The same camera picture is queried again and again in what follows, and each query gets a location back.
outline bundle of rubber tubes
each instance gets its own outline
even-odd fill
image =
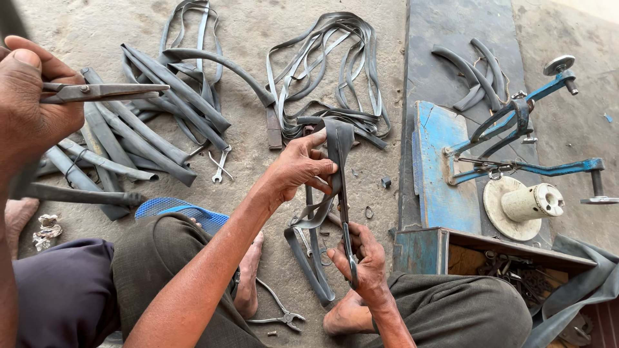
[[[184,35],[183,15],[190,9],[202,12],[202,19],[198,28],[197,48],[177,48]],[[180,17],[180,32],[171,43],[170,48],[166,49],[170,24],[177,15]],[[203,50],[205,31],[211,17],[214,18],[212,34],[215,40],[215,53]],[[376,34],[374,29],[364,20],[349,12],[324,14],[299,37],[273,47],[267,55],[267,90],[238,64],[222,56],[222,47],[215,34],[217,18],[218,15],[210,7],[208,0],[185,0],[173,9],[164,26],[157,58],[151,58],[136,48],[122,44],[121,49],[124,53],[122,68],[129,83],[167,84],[170,89],[162,91],[162,95],[158,98],[138,99],[129,103],[120,101],[107,102],[106,104],[101,102],[85,103],[85,124],[81,133],[84,136],[87,148],[70,139],[64,139],[58,146],[54,146],[46,152],[46,159],[41,161],[38,175],[61,172],[65,175],[71,189],[99,193],[123,192],[119,185],[118,174],[124,175],[131,182],[158,179],[156,174],[145,170],[167,172],[186,186],[191,186],[197,177],[197,173],[190,169],[187,162],[190,155],[164,140],[145,122],[162,112],[169,113],[172,114],[182,132],[197,145],[209,146],[212,144],[220,151],[229,150],[224,134],[231,124],[222,115],[219,98],[215,90],[215,85],[222,76],[224,66],[243,78],[265,107],[271,107],[276,111],[282,136],[285,140],[302,136],[303,128],[308,124],[318,124],[322,118],[333,118],[352,123],[357,135],[379,148],[385,148],[386,143],[381,138],[388,134],[391,125],[382,102],[376,73]],[[317,24],[323,20],[326,22],[322,27],[315,30]],[[326,47],[327,40],[336,32],[340,32],[341,36]],[[294,115],[287,114],[284,103],[305,97],[318,85],[324,75],[327,54],[333,47],[348,37],[356,38],[356,40],[342,59],[339,86],[335,91],[339,107],[312,100]],[[271,53],[274,50],[292,46],[302,40],[305,40],[305,42],[293,61],[277,77],[274,77],[269,62]],[[308,65],[308,55],[318,48],[322,49],[322,54]],[[195,64],[184,62],[184,59],[194,59]],[[207,80],[202,70],[203,59],[216,62],[215,77],[212,81]],[[301,62],[304,62],[305,68],[295,77],[297,67]],[[311,81],[310,72],[318,64],[321,65],[320,72],[315,80]],[[361,70],[365,71],[368,78],[371,113],[363,111],[353,88],[353,80]],[[176,75],[178,72],[194,79],[199,86],[197,90],[181,80]],[[82,75],[89,84],[105,83],[92,67],[84,68]],[[307,81],[301,90],[291,94],[289,84],[292,79],[307,79]],[[276,84],[280,81],[283,81],[284,86],[278,95]],[[345,87],[348,87],[352,92],[359,110],[353,110],[349,107],[343,93]],[[305,116],[304,112],[311,105],[317,105],[323,110]],[[377,123],[381,117],[385,122],[386,130],[382,134],[378,134]],[[96,168],[98,179],[103,186],[102,189],[81,170],[84,167]],[[59,195],[61,193],[56,190],[51,193],[52,196],[54,194]],[[127,202],[127,205],[135,205],[135,203],[129,204],[129,201],[125,202]],[[100,204],[99,206],[111,220],[129,214],[129,209],[124,204]]]

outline scissors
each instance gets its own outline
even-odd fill
[[[153,84],[57,84],[43,83],[40,103],[62,104],[69,102],[107,102],[110,100],[148,99],[159,97],[169,85]]]
[[[348,284],[351,289],[356,290],[357,286],[359,286],[359,280],[357,279],[357,263],[355,262],[355,258],[352,254],[352,247],[350,246],[350,232],[348,231],[348,199],[346,197],[346,177],[344,177],[344,154],[341,151],[340,137],[337,133],[337,129],[335,130],[335,139],[338,145],[337,153],[340,158],[340,167],[336,175],[340,175],[342,177],[342,190],[337,194],[337,199],[339,202],[337,208],[340,210],[340,220],[342,221],[344,253],[346,254],[346,258],[350,264],[351,279],[348,279]]]

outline open-end wrench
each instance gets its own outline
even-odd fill
[[[303,243],[305,243],[305,248],[308,250],[308,257],[310,258],[312,255],[312,251],[311,251],[311,247],[310,244],[308,243],[308,241],[305,239],[305,234],[303,234],[303,230],[300,229],[299,227],[295,227],[295,232],[298,235],[301,235],[301,239],[303,240]]]
[[[217,165],[218,166],[217,173],[215,175],[213,175],[213,178],[212,178],[214,183],[217,182],[217,180],[219,180],[219,182],[222,182],[222,169],[223,169],[223,165],[226,163],[226,157],[228,157],[228,152],[230,152],[230,151],[232,151],[232,146],[231,145],[228,145],[228,147],[226,147],[223,150],[222,159],[219,161],[219,164]]]

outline bolt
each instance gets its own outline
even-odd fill
[[[565,70],[565,66],[560,66],[556,69],[558,72],[562,72]],[[565,80],[565,87],[568,88],[569,92],[572,95],[576,95],[578,94],[578,89],[576,88],[576,84],[574,83],[573,79],[570,80]]]
[[[596,197],[605,196],[604,184],[602,183],[602,172],[599,169],[591,171],[591,181],[593,182],[593,195]]]

